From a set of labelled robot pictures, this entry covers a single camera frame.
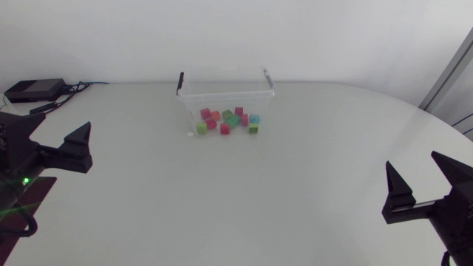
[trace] green cube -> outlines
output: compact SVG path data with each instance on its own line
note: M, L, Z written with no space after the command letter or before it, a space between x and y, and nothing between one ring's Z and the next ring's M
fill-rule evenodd
M197 123L197 133L199 134L205 134L207 133L207 123L204 123L204 122L200 122L200 123Z
M250 134L258 133L258 124L257 123L251 123L249 125L249 128L250 128Z
M223 120L227 120L228 118L232 117L234 113L232 113L230 110L223 111L222 117Z
M242 120L242 118L240 116L232 115L225 122L227 124L230 124L230 128L234 128L235 126L237 126L240 123L241 120Z

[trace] white table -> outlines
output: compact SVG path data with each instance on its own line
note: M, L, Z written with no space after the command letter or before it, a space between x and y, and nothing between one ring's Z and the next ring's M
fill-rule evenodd
M402 101L279 83L257 136L189 137L175 83L94 85L32 139L88 120L94 165L57 176L8 265L439 265L428 220L387 225L384 164L418 202L449 193L432 150L473 165L470 140ZM27 110L37 103L16 105Z

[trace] blue cube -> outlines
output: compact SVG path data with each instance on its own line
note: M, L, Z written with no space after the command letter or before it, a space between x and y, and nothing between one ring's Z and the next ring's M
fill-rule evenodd
M259 115L250 115L250 123L259 123Z

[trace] plastic box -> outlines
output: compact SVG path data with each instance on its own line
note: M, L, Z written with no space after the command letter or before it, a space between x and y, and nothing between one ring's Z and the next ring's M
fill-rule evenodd
M221 74L214 71L181 72L177 86L177 99L186 105L194 134L197 124L204 122L200 111L209 108L222 114L225 110L235 112L242 107L248 115L259 116L259 130L264 130L264 121L270 100L276 95L276 87L266 69L253 72ZM220 135L220 124L205 135ZM248 134L248 127L239 124L230 134Z

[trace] cube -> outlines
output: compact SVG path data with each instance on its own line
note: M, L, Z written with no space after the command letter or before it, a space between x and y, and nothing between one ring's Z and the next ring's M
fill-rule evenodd
M230 110L223 111L223 113L222 113L223 120L227 120L228 118L230 118L233 115L234 114Z
M197 123L197 133L199 134L207 133L207 123L204 123L204 122Z
M248 124L249 124L248 114L243 114L242 115L242 126L248 126Z
M227 123L221 123L220 134L230 134L230 125Z
M202 117L203 120L210 118L210 109L205 108L205 109L200 110L200 116Z
M230 125L230 128L234 128L239 124L239 122L242 120L242 118L238 115L232 115L228 120L225 121L225 123Z
M259 115L250 115L250 123L259 123Z
M239 115L241 117L243 115L243 107L235 107L235 115Z
M215 129L217 127L217 122L213 119L208 119L205 123L207 124L207 129Z
M212 116L212 119L215 120L215 121L218 121L220 120L220 112L218 111L213 111L210 113L210 116Z
M250 123L250 134L258 133L258 124L257 123Z

